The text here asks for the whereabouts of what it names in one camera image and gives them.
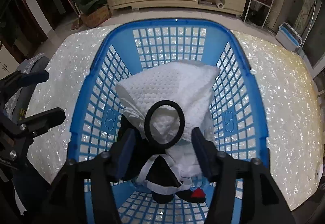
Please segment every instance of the tiled floor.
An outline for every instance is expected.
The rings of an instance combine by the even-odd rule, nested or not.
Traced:
[[[108,26],[114,24],[124,24],[131,21],[154,19],[154,18],[197,18],[206,19],[214,22],[218,22],[230,30],[236,30],[245,34],[250,34],[271,43],[280,45],[275,39],[274,34],[265,29],[260,29],[242,22],[239,17],[234,15],[207,11],[201,9],[190,8],[145,8],[138,11],[132,11],[130,8],[120,9],[114,11],[114,15],[103,22],[100,26]],[[48,58],[51,58],[61,43],[71,34],[81,32],[87,29],[86,26],[82,26],[77,30],[71,31],[72,22],[76,19],[75,14],[68,16],[55,31],[48,34],[48,40],[41,44],[35,54],[44,53]]]

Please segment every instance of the screw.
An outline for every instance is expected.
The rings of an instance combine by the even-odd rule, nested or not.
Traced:
[[[102,153],[100,154],[100,156],[101,156],[102,158],[109,158],[109,157],[111,156],[111,154],[110,154],[109,152],[102,152]]]
[[[20,125],[20,130],[25,130],[26,129],[26,124],[22,124],[22,125]]]
[[[258,158],[253,158],[251,161],[252,161],[253,164],[255,164],[255,165],[260,165],[260,164],[262,163],[262,161],[261,161],[260,159],[258,159]]]
[[[224,151],[219,151],[219,152],[217,153],[217,156],[220,157],[220,158],[225,158],[226,153],[225,153]]]
[[[16,156],[17,156],[16,151],[15,151],[15,150],[12,150],[12,151],[10,152],[10,158],[13,159],[13,160],[15,160],[15,159],[16,159]]]
[[[72,166],[76,163],[76,161],[74,159],[69,159],[68,160],[68,165]]]

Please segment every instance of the shelf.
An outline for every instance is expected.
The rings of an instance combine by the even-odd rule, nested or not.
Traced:
[[[256,2],[258,2],[258,3],[262,4],[262,5],[266,6],[266,7],[269,7],[269,8],[271,8],[270,6],[268,6],[267,4],[265,4],[265,3],[261,2],[261,1],[258,1],[258,0],[252,0],[252,1],[256,1]]]

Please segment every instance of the folded white towel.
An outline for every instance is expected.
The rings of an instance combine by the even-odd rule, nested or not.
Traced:
[[[166,150],[181,176],[201,173],[191,144],[191,132],[199,127],[206,138],[213,140],[209,105],[214,98],[212,87],[219,73],[216,67],[182,60],[145,70],[116,84],[116,93],[124,105],[123,114],[143,138],[144,120],[153,104],[170,100],[181,107],[185,117],[183,135],[175,146]],[[179,129],[177,111],[170,106],[158,108],[151,117],[150,128],[157,142],[170,142]]]

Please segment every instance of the blue storage container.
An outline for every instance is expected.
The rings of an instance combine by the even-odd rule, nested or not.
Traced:
[[[276,39],[289,51],[295,51],[303,43],[300,35],[286,22],[280,25]]]
[[[117,139],[123,105],[115,84],[148,68],[173,60],[198,60],[219,67],[210,111],[215,144],[235,159],[259,157],[269,165],[268,136],[262,98],[250,65],[234,35],[222,25],[196,19],[155,19],[130,22],[111,31],[101,44],[75,106],[68,158],[92,159],[109,150]],[[215,184],[193,177],[206,203],[194,204],[176,197],[157,204],[150,190],[132,181],[112,183],[123,223],[203,223]],[[243,183],[236,183],[232,223],[238,223]],[[85,180],[88,223],[94,223],[91,184]]]

